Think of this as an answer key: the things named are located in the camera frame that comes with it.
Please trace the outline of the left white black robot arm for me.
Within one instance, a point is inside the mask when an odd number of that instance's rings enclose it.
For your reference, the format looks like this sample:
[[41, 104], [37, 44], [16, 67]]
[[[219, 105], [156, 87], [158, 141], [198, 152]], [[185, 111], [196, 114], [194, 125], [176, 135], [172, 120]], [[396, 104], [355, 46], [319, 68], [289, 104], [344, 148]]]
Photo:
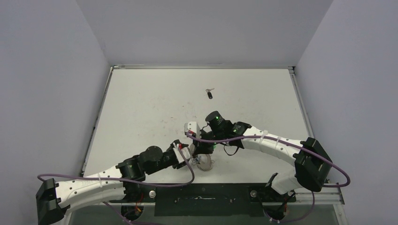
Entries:
[[188, 165], [193, 147], [179, 140], [173, 141], [166, 151], [150, 146], [138, 155], [87, 177], [56, 181], [55, 175], [38, 175], [42, 182], [36, 193], [38, 224], [54, 224], [72, 211], [92, 204], [130, 201], [142, 186], [149, 186], [145, 182], [148, 175]]

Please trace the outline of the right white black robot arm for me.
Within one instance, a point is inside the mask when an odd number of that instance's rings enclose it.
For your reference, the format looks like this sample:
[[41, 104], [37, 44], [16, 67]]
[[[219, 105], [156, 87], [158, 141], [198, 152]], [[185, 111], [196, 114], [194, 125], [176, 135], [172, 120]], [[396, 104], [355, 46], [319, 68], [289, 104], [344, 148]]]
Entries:
[[193, 155], [211, 154], [212, 145], [221, 143], [237, 149], [256, 150], [276, 157], [293, 168], [289, 172], [275, 173], [267, 187], [280, 195], [297, 188], [320, 192], [331, 170], [330, 157], [314, 138], [305, 141], [283, 138], [260, 130], [245, 122], [231, 122], [218, 111], [205, 118], [210, 131], [206, 132], [194, 122], [184, 125], [185, 134], [193, 139]]

